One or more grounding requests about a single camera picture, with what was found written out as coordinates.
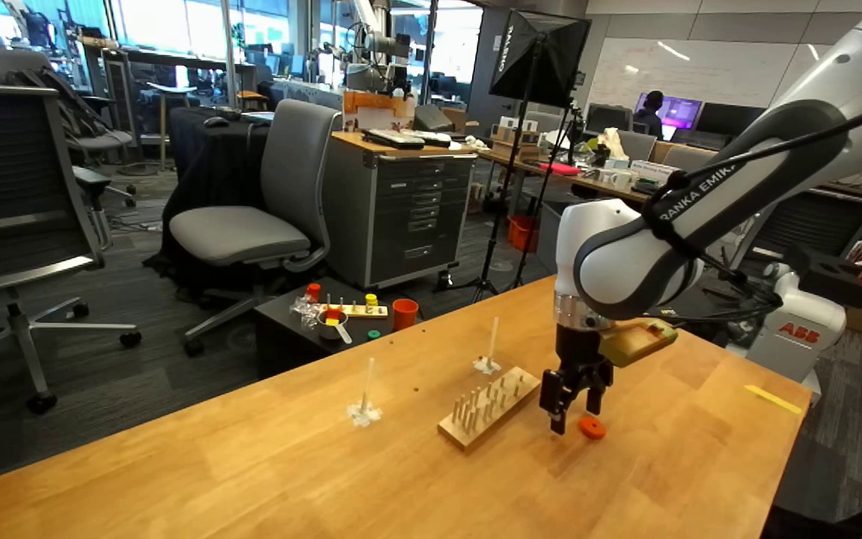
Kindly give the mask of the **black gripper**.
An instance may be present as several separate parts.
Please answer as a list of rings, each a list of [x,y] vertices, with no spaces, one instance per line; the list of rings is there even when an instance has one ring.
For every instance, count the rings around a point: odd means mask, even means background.
[[[587,393],[587,410],[603,414],[605,393],[615,383],[615,365],[600,354],[600,332],[558,330],[558,371],[543,375],[543,404],[552,408],[552,430],[567,433],[567,408]]]

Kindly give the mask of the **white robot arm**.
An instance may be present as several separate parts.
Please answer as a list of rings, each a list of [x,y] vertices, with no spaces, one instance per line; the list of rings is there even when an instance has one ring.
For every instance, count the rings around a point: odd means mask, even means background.
[[[705,267],[724,273],[711,245],[778,201],[862,170],[862,22],[751,121],[711,161],[673,170],[633,210],[621,197],[573,204],[558,228],[558,357],[543,375],[540,408],[558,433],[569,404],[587,396],[600,414],[615,369],[608,342],[654,326],[649,311],[676,300]]]

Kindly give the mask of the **white ABB robot base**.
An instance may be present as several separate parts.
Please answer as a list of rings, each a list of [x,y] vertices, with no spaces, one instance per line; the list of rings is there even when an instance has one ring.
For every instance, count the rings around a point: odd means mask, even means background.
[[[805,383],[816,377],[822,354],[849,330],[849,311],[835,300],[802,290],[789,263],[769,263],[766,278],[783,305],[763,317],[748,357]]]

